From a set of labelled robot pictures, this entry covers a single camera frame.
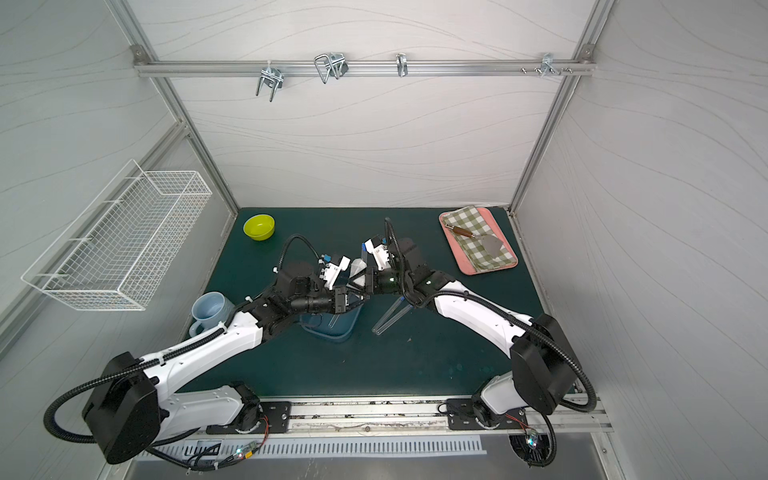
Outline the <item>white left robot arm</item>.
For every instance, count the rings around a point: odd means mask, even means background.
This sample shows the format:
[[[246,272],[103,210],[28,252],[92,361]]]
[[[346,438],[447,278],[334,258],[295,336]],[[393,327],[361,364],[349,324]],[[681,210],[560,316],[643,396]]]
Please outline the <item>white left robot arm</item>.
[[[251,430],[261,406],[243,382],[190,394],[182,388],[273,339],[301,315],[340,315],[360,306],[373,292],[369,271],[360,259],[288,265],[272,285],[208,331],[143,357],[128,352],[114,357],[85,388],[88,442],[99,446],[108,463],[120,464],[203,427]]]

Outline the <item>white gauze wipe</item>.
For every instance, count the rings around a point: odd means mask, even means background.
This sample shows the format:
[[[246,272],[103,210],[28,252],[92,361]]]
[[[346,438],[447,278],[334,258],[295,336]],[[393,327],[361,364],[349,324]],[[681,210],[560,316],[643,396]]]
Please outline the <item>white gauze wipe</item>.
[[[367,263],[366,263],[366,261],[363,260],[362,258],[355,259],[355,260],[352,261],[352,263],[350,265],[349,277],[350,277],[351,274],[355,274],[355,273],[357,273],[359,271],[365,271],[366,272],[366,270],[367,270]]]

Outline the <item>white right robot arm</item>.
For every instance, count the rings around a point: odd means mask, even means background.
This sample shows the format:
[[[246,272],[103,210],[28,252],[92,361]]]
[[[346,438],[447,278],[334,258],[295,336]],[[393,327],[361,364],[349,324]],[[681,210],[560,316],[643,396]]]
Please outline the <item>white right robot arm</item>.
[[[594,409],[596,394],[558,321],[514,312],[430,268],[406,238],[371,239],[351,262],[349,284],[367,295],[396,294],[408,306],[428,308],[485,338],[510,360],[510,370],[486,381],[473,395],[483,420],[517,408],[550,415],[559,406]]]

